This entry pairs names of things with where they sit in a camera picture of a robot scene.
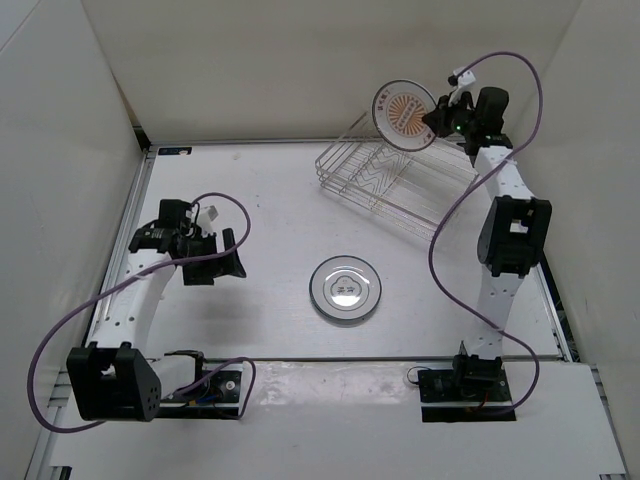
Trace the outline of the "orange sunburst pattern plate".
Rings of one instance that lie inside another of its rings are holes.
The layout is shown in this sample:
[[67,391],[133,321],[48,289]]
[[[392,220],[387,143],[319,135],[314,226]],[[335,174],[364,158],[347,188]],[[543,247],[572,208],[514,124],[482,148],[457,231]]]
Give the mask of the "orange sunburst pattern plate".
[[432,113],[436,101],[417,82],[397,79],[385,83],[373,97],[371,116],[374,126],[392,147],[404,152],[428,148],[436,139],[433,130],[423,121]]

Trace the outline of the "white green-rimmed plate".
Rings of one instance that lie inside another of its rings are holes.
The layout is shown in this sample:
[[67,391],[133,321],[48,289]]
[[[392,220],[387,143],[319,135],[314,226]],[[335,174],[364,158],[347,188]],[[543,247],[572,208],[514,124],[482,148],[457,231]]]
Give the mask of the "white green-rimmed plate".
[[382,297],[378,272],[365,260],[351,255],[326,259],[309,280],[312,305],[336,322],[355,322],[372,314]]
[[341,275],[312,284],[310,297],[323,316],[339,322],[352,322],[375,311],[382,290],[375,282]]

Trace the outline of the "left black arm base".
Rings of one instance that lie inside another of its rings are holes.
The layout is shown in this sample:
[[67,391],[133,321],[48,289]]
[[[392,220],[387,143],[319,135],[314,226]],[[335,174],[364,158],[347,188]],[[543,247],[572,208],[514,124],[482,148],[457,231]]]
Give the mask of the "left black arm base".
[[175,350],[151,362],[161,381],[157,419],[241,420],[257,379],[247,357],[210,363],[201,351]]

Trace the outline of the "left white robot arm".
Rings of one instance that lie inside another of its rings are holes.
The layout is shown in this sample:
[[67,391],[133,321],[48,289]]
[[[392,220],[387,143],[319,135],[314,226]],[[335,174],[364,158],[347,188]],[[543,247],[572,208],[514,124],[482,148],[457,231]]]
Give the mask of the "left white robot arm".
[[151,326],[170,280],[211,286],[246,271],[232,229],[214,230],[218,212],[201,201],[163,199],[155,219],[138,227],[127,252],[127,273],[104,320],[86,346],[76,347],[66,367],[79,414],[85,421],[150,421],[170,406],[195,406],[223,397],[216,371],[202,352],[177,349],[152,358]]

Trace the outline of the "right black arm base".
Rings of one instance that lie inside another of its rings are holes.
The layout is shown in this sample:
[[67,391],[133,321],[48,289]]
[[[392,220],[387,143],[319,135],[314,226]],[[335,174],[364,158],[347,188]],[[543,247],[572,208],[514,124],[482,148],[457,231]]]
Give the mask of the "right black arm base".
[[482,359],[464,347],[447,366],[416,365],[406,381],[419,391],[424,423],[514,422],[503,360]]

